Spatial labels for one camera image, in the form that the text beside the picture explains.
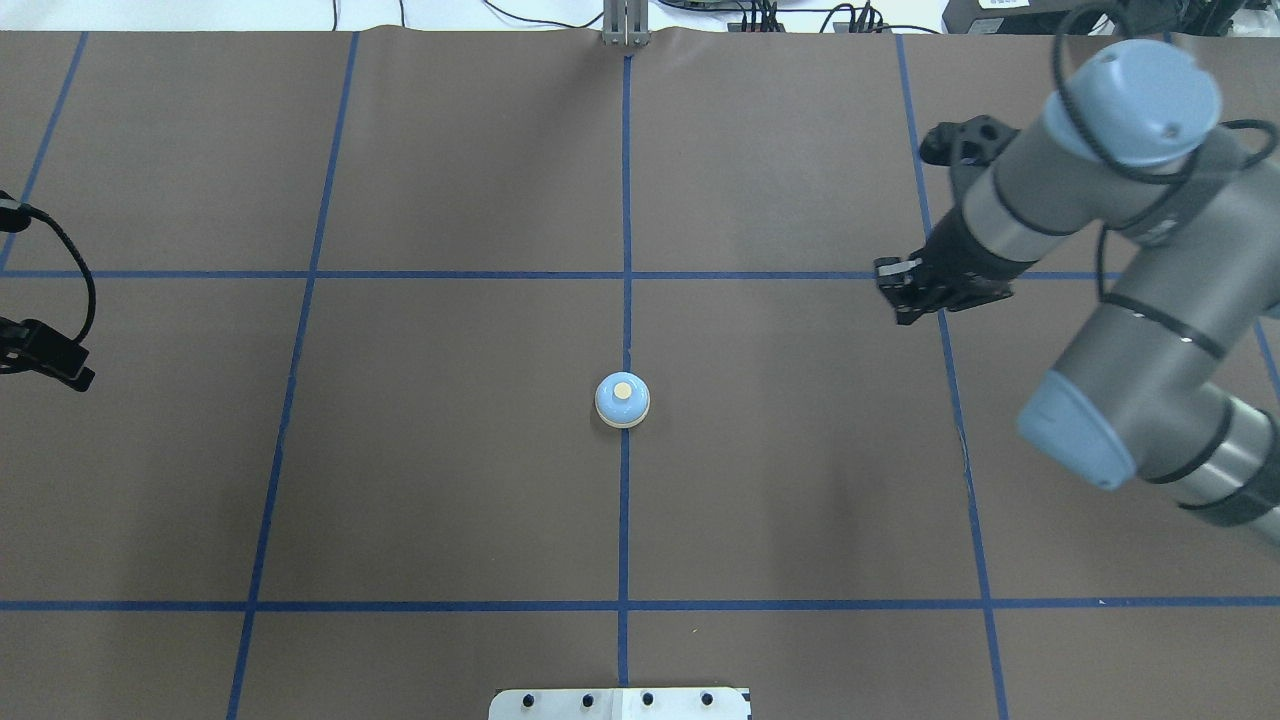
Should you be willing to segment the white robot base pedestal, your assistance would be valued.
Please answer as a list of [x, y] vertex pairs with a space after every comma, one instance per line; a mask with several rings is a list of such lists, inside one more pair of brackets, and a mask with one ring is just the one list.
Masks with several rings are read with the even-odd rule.
[[507, 689], [489, 719], [751, 719], [750, 692], [727, 685]]

